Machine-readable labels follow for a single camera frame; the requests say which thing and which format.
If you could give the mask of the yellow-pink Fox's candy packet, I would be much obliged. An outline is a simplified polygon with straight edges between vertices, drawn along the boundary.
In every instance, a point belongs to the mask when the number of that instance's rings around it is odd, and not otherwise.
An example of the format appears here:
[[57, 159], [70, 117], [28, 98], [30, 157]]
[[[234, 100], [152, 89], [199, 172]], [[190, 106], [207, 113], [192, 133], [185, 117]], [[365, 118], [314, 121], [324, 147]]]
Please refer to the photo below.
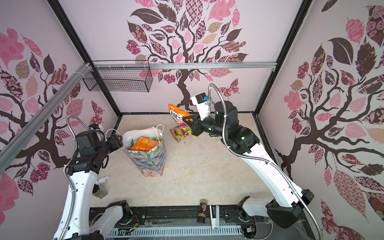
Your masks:
[[189, 127], [182, 128], [180, 126], [177, 126], [177, 127], [171, 128], [170, 133], [177, 142], [180, 142], [181, 140], [189, 136], [192, 133], [192, 130]]

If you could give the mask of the floral paper gift bag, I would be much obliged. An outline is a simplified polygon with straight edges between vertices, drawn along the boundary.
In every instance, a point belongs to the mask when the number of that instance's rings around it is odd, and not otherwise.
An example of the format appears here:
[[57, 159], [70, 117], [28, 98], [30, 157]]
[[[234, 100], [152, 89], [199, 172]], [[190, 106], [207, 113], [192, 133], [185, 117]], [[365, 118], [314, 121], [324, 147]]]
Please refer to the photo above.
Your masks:
[[[159, 124], [156, 127], [144, 130], [132, 130], [122, 135], [123, 151], [129, 159], [137, 166], [145, 177], [161, 177], [164, 172], [164, 163], [166, 160], [166, 146], [164, 143], [164, 125]], [[134, 141], [140, 137], [158, 138], [161, 142], [148, 152], [131, 151]]]

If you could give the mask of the small orange snack packet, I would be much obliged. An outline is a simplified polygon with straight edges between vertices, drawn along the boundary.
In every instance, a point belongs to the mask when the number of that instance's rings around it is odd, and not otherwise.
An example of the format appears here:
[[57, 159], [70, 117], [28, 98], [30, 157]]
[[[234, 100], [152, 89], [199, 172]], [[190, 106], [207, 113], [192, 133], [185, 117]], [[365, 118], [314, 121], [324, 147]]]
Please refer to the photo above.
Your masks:
[[184, 112], [183, 110], [179, 109], [177, 106], [172, 104], [168, 104], [168, 107], [169, 107], [169, 112], [171, 114], [171, 117], [178, 124], [178, 126], [182, 128], [188, 127], [188, 125], [184, 122], [183, 117], [187, 117], [190, 114], [187, 112]]

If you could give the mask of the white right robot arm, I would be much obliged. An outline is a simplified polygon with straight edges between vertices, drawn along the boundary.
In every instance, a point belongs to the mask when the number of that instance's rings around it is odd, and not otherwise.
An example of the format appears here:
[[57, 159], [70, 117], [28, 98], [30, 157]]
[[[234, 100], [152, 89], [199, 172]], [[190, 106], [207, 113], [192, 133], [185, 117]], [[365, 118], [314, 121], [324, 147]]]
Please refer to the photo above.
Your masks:
[[183, 121], [196, 137], [202, 133], [220, 137], [226, 149], [246, 162], [273, 194], [271, 198], [246, 197], [240, 203], [240, 219], [247, 222], [252, 217], [266, 217], [272, 224], [287, 229], [295, 227], [307, 212], [322, 240], [322, 230], [308, 207], [314, 194], [295, 184], [267, 153], [254, 132], [240, 125], [237, 108], [224, 100], [215, 84], [209, 84], [208, 90], [215, 90], [220, 100], [215, 103], [211, 93], [192, 97], [198, 113], [183, 117]]

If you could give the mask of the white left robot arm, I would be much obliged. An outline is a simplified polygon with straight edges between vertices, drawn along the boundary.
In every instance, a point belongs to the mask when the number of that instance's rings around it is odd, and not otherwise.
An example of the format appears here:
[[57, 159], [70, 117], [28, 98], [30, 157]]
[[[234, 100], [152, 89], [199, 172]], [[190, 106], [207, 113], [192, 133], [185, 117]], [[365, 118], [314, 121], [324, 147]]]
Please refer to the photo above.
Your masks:
[[85, 131], [72, 134], [75, 152], [63, 168], [69, 184], [65, 207], [54, 234], [55, 240], [105, 240], [121, 220], [132, 217], [127, 201], [109, 204], [96, 222], [90, 224], [91, 197], [98, 174], [106, 168], [110, 153], [123, 146], [123, 138], [115, 133], [106, 137], [98, 125], [84, 126]]

